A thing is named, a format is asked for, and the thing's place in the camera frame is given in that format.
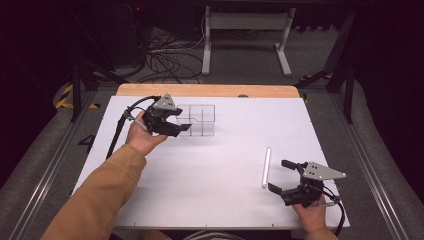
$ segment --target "tan sleeve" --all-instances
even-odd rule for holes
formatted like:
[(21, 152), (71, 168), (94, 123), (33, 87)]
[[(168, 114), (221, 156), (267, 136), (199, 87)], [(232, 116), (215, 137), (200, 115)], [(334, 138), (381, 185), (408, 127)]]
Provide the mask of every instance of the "tan sleeve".
[(123, 145), (87, 177), (42, 239), (109, 239), (118, 211), (130, 198), (145, 165), (144, 156)]
[(308, 233), (305, 240), (338, 240), (338, 238), (328, 228), (320, 228)]

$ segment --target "cables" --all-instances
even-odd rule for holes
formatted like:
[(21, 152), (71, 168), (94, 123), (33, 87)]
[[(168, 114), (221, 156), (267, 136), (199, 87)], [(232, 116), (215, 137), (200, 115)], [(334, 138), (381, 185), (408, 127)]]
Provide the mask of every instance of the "cables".
[[(136, 82), (155, 82), (161, 79), (164, 83), (171, 79), (182, 83), (182, 79), (196, 79), (197, 83), (200, 83), (198, 76), (201, 74), (202, 60), (193, 54), (182, 53), (181, 51), (197, 47), (202, 39), (197, 42), (187, 42), (181, 37), (168, 33), (154, 36), (149, 43), (146, 57), (146, 66), (152, 73), (141, 77)], [(193, 59), (199, 63), (199, 70), (196, 72), (182, 63)]]
[(137, 102), (135, 102), (133, 105), (131, 105), (131, 107), (128, 107), (124, 111), (124, 113), (122, 114), (122, 116), (119, 119), (118, 124), (116, 126), (116, 132), (115, 132), (115, 135), (113, 136), (112, 142), (110, 144), (109, 151), (107, 152), (106, 159), (108, 159), (113, 153), (113, 150), (116, 146), (116, 142), (118, 141), (119, 135), (121, 134), (122, 128), (124, 127), (125, 120), (127, 120), (127, 119), (135, 120), (135, 118), (132, 117), (132, 115), (131, 115), (131, 111), (134, 110), (137, 107), (137, 105), (140, 104), (141, 102), (144, 102), (144, 101), (149, 100), (149, 99), (158, 100), (159, 98), (160, 98), (159, 96), (149, 96), (149, 97), (142, 98), (142, 99), (138, 100)]
[(330, 198), (330, 200), (331, 201), (333, 201), (335, 204), (337, 204), (339, 207), (340, 207), (340, 210), (341, 210), (341, 212), (342, 212), (342, 216), (340, 217), (340, 222), (339, 222), (339, 225), (337, 226), (337, 229), (336, 229), (336, 231), (335, 231), (335, 233), (334, 233), (334, 235), (336, 235), (337, 237), (339, 236), (339, 234), (340, 234), (340, 232), (342, 231), (342, 227), (343, 227), (343, 223), (344, 223), (344, 221), (345, 221), (345, 218), (346, 218), (346, 216), (345, 216), (345, 211), (344, 211), (344, 207), (343, 207), (343, 205), (340, 203), (340, 197), (339, 196), (336, 196), (329, 188), (327, 188), (327, 187), (324, 187), (325, 189), (327, 189), (330, 193), (328, 193), (328, 192), (326, 192), (326, 191), (324, 191), (324, 190), (322, 190), (322, 189), (319, 189), (319, 188), (317, 188), (317, 187), (315, 187), (315, 186), (312, 186), (312, 185), (310, 185), (309, 186), (310, 188), (313, 188), (314, 190), (317, 190), (317, 191), (319, 191), (319, 192), (321, 192), (322, 194), (324, 194), (324, 195), (326, 195), (327, 197), (329, 197)]

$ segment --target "human arm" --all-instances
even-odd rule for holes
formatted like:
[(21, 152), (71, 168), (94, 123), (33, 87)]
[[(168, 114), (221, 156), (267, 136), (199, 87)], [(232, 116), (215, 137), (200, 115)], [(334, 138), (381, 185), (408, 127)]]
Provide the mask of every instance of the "human arm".
[(307, 232), (305, 240), (337, 240), (338, 238), (327, 228), (325, 224), (325, 207), (318, 205), (325, 204), (324, 195), (319, 201), (304, 208), (301, 204), (293, 205), (294, 211), (299, 216), (303, 229)]
[(42, 239), (109, 239), (119, 209), (137, 186), (145, 156), (166, 138), (151, 136), (133, 122), (125, 145), (87, 177)]

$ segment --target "metal stand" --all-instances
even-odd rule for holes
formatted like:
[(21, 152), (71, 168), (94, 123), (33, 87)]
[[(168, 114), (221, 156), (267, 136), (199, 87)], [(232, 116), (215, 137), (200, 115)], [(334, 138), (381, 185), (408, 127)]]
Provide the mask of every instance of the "metal stand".
[(301, 81), (294, 86), (298, 89), (304, 88), (309, 84), (327, 76), (329, 73), (334, 73), (328, 82), (326, 89), (329, 93), (337, 93), (344, 81), (346, 81), (346, 92), (344, 101), (344, 114), (349, 123), (352, 123), (351, 110), (352, 110), (352, 97), (353, 97), (353, 83), (354, 74), (351, 69), (349, 57), (344, 52), (345, 44), (349, 36), (350, 28), (353, 20), (355, 19), (355, 10), (351, 10), (343, 23), (339, 36), (331, 49), (330, 55), (325, 63), (324, 69), (311, 77), (304, 77)]
[(211, 12), (210, 6), (206, 6), (205, 13), (205, 48), (203, 51), (202, 74), (208, 75), (211, 59), (211, 29), (258, 29), (258, 30), (283, 30), (283, 36), (279, 43), (275, 44), (275, 50), (280, 60), (284, 76), (291, 76), (291, 70), (284, 54), (284, 47), (293, 22), (295, 9), (291, 8), (288, 13), (259, 14), (259, 13), (215, 13)]

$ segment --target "silver gripper plate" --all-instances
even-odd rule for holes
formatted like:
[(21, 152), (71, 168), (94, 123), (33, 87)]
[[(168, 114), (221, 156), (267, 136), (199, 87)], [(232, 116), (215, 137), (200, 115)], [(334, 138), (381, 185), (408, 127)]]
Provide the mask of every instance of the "silver gripper plate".
[(316, 162), (309, 162), (303, 172), (303, 177), (323, 181), (328, 179), (345, 178), (346, 174), (320, 165)]
[(172, 100), (171, 95), (169, 95), (169, 93), (163, 95), (163, 97), (161, 97), (153, 106), (157, 109), (162, 110), (176, 110), (174, 101)]

